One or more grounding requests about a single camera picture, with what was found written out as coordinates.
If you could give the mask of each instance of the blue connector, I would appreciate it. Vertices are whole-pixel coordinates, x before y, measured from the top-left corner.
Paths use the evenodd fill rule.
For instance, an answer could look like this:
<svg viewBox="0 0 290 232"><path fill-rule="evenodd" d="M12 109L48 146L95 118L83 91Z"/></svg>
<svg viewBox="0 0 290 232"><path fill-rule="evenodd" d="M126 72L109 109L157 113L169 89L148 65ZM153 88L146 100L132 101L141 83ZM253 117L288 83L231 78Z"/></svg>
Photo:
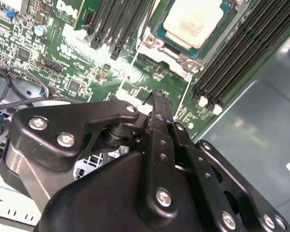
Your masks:
<svg viewBox="0 0 290 232"><path fill-rule="evenodd" d="M16 15L15 9L11 8L5 12L5 17L7 18L14 18Z"/></svg>

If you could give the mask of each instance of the gray metal panel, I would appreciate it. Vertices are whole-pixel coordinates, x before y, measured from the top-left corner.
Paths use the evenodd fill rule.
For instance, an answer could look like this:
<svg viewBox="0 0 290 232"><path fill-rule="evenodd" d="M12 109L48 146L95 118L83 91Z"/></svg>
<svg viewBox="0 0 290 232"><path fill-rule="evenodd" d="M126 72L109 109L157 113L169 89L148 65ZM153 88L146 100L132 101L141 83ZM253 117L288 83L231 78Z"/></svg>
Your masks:
<svg viewBox="0 0 290 232"><path fill-rule="evenodd" d="M200 138L209 140L290 223L290 38Z"/></svg>

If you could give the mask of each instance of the capacitor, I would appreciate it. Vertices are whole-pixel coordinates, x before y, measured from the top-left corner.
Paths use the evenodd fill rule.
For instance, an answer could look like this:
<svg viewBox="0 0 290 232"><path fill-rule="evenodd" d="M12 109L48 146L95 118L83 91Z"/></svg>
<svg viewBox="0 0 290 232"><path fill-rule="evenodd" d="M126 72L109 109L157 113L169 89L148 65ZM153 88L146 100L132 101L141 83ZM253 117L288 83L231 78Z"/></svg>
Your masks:
<svg viewBox="0 0 290 232"><path fill-rule="evenodd" d="M47 28L44 25L39 25L34 27L34 34L36 34L36 36L45 36L47 34Z"/></svg>

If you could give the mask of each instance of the silver screw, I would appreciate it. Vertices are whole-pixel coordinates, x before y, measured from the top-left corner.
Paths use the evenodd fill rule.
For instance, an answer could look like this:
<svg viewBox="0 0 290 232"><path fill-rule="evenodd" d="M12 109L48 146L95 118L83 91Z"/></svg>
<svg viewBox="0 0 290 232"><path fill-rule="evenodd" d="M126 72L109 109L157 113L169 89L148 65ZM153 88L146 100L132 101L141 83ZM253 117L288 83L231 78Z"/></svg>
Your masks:
<svg viewBox="0 0 290 232"><path fill-rule="evenodd" d="M211 147L210 147L210 145L208 145L208 143L204 142L203 145L204 145L204 147L205 147L207 150L210 150L210 149L211 149Z"/></svg>
<svg viewBox="0 0 290 232"><path fill-rule="evenodd" d="M158 202L164 207L169 207L172 204L171 196L162 189L158 189L156 197Z"/></svg>
<svg viewBox="0 0 290 232"><path fill-rule="evenodd" d="M47 128L48 124L43 118L34 117L30 119L29 126L34 130L42 131Z"/></svg>
<svg viewBox="0 0 290 232"><path fill-rule="evenodd" d="M266 225L268 225L268 227L270 227L271 229L275 229L275 224L273 223L273 220L269 216L264 214L263 219L264 219Z"/></svg>
<svg viewBox="0 0 290 232"><path fill-rule="evenodd" d="M184 130L184 128L183 128L181 125L179 125L179 124L177 124L177 128L178 128L180 131L183 131L183 130Z"/></svg>
<svg viewBox="0 0 290 232"><path fill-rule="evenodd" d="M284 224L284 221L279 216L275 216L275 220L281 226L281 228L283 228L284 230L286 229L286 225Z"/></svg>
<svg viewBox="0 0 290 232"><path fill-rule="evenodd" d="M229 213L222 212L221 217L222 217L223 222L226 224L226 226L230 230L235 230L236 229L235 221L234 221L234 219L232 218L232 216Z"/></svg>
<svg viewBox="0 0 290 232"><path fill-rule="evenodd" d="M132 106L130 106L130 105L127 106L127 110L129 112L131 112L131 113L134 113L135 112L135 109Z"/></svg>
<svg viewBox="0 0 290 232"><path fill-rule="evenodd" d="M71 134L63 133L58 135L57 142L60 146L71 147L75 144L75 140Z"/></svg>

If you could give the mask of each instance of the ram slot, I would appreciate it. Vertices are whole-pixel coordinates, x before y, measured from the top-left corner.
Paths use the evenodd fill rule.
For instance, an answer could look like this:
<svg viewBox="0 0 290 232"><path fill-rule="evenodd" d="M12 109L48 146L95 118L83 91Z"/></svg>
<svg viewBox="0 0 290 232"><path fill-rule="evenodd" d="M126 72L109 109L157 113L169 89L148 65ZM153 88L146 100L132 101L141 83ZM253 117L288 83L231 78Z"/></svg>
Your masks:
<svg viewBox="0 0 290 232"><path fill-rule="evenodd" d="M91 21L89 23L89 29L87 30L88 35L92 35L96 31L96 28L99 25L99 20L108 2L109 0L102 0L98 11L92 16Z"/></svg>
<svg viewBox="0 0 290 232"><path fill-rule="evenodd" d="M120 16L118 17L118 20L114 26L114 30L112 30L111 33L107 36L107 42L108 45L114 44L117 41L117 38L119 36L119 33L122 29L123 22L125 20L125 17L127 16L128 10L130 9L132 4L132 0L125 0L123 10L121 11Z"/></svg>
<svg viewBox="0 0 290 232"><path fill-rule="evenodd" d="M273 14L273 12L272 14L270 14L271 19L265 18L264 20L262 20L261 23L257 25L258 28L254 30L254 31L259 31L259 33L254 36L254 39L251 39L251 37L247 35L247 38L250 40L250 43L247 46L243 47L242 49L239 49L239 51L241 51L241 54L236 54L234 57L236 57L241 63L246 63L250 59L249 56L252 56L254 53L259 52L257 47L258 45L261 44L263 37L271 34L271 31L273 31L275 27L279 23L282 22L283 18L286 17L286 10L290 9L290 2L288 3L289 4L287 5L282 4L281 7L275 8L276 10L275 14ZM212 88L209 91L210 94L212 96L217 96L226 87L226 85L232 80L232 77L234 77L234 73L239 71L240 66L241 64L237 62L237 60L235 60L233 61L233 64L229 67L227 71L225 71L223 74L219 73L220 75L219 77L221 78L222 82L216 85L215 89Z"/></svg>
<svg viewBox="0 0 290 232"><path fill-rule="evenodd" d="M253 47L252 43L254 40L260 36L262 33L262 30L264 29L264 26L270 22L273 17L276 16L276 14L279 12L283 4L281 4L279 1L274 2L274 4L271 5L270 8L266 12L264 12L263 16L254 24L254 27L250 28L249 30L245 30L246 35L244 39L241 41L241 43L233 49L231 52L232 55L229 59L224 63L224 66L217 70L217 73L215 75L215 79L212 79L210 82L208 82L203 89L208 92L210 95L215 94L215 89L219 90L220 88L220 82L223 83L230 81L229 75L226 76L228 71L236 64L238 66L238 61L240 61L240 58L243 53L247 52L247 48Z"/></svg>
<svg viewBox="0 0 290 232"><path fill-rule="evenodd" d="M130 35L132 27L136 23L137 18L140 16L142 9L143 9L146 2L147 2L146 0L138 1L136 9L134 10L133 16L129 20L129 23L128 23L127 27L125 28L124 32L120 35L120 37L118 39L116 47L115 47L114 51L112 52L111 59L117 60L123 46L125 45L125 43L128 39L128 36Z"/></svg>
<svg viewBox="0 0 290 232"><path fill-rule="evenodd" d="M242 68L240 68L236 73L232 74L232 76L234 77L233 80L227 85L225 85L225 87L216 94L217 99L222 101L228 95L228 93L238 84L238 82L244 77L244 75L249 71L249 69L253 67L256 60L260 59L263 55L265 55L269 51L271 45L283 34L284 32L283 29L290 26L290 14L288 15L287 20L284 20L285 17L286 15L283 15L283 17L280 18L281 19L280 22L282 23L278 27L276 22L273 23L273 26L276 27L274 32L271 31L273 30L272 27L268 29L269 34L268 39L262 43L262 47L259 49L259 52L255 53L249 59L249 62L244 64Z"/></svg>
<svg viewBox="0 0 290 232"><path fill-rule="evenodd" d="M237 47L242 39L245 37L245 30L254 25L257 18L262 15L262 13L266 10L266 8L271 5L275 0L263 0L258 3L256 8L253 10L253 17L248 17L248 19L242 24L237 30L236 34L231 38L231 40L227 43L225 48L221 51L221 53L216 57L210 67L215 67L211 69L207 68L196 85L202 89L207 82L211 80L212 77L215 76L216 71L224 64L227 58L231 55L231 51L233 48Z"/></svg>
<svg viewBox="0 0 290 232"><path fill-rule="evenodd" d="M111 27L111 23L115 18L116 12L118 11L120 5L121 1L118 0L115 0L115 2L113 2L113 4L111 5L105 23L103 24L102 28L98 31L98 33L95 35L92 41L92 43L95 44L96 47L100 47L101 44L104 44L106 36L109 33L112 33L112 31L114 30L114 27Z"/></svg>

